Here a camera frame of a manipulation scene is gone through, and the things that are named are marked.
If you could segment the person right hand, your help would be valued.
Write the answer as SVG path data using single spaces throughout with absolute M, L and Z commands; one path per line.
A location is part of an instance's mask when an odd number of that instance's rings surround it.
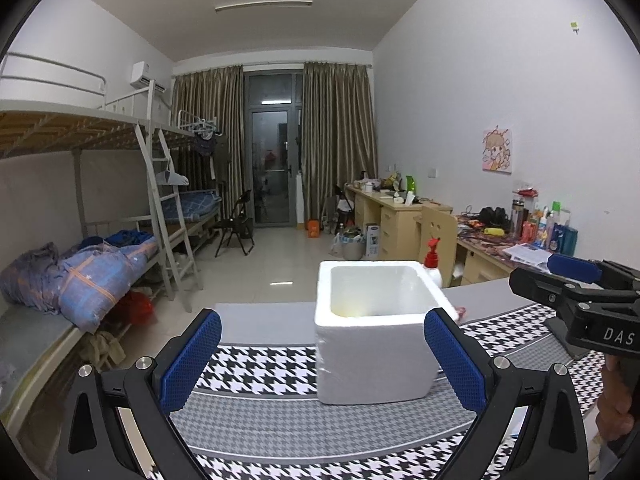
M 611 442 L 629 434 L 636 421 L 630 414 L 632 396 L 620 374 L 620 359 L 617 356 L 605 356 L 601 378 L 603 391 L 597 400 L 596 424 L 600 437 L 605 442 Z

